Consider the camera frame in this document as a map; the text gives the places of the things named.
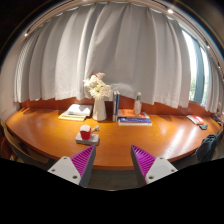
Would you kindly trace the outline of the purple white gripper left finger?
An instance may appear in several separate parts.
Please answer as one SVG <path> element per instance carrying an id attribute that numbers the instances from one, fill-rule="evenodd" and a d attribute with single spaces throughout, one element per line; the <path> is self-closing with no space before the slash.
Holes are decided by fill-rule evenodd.
<path id="1" fill-rule="evenodd" d="M 61 157 L 49 172 L 81 187 L 87 187 L 96 156 L 94 145 L 72 157 Z"/>

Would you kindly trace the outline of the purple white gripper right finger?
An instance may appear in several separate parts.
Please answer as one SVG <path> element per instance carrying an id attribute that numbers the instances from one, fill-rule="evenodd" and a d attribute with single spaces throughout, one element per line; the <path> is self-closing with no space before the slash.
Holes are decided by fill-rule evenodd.
<path id="1" fill-rule="evenodd" d="M 164 157 L 154 157 L 135 145 L 131 146 L 131 158 L 139 185 L 153 183 L 177 172 L 177 169 Z"/>

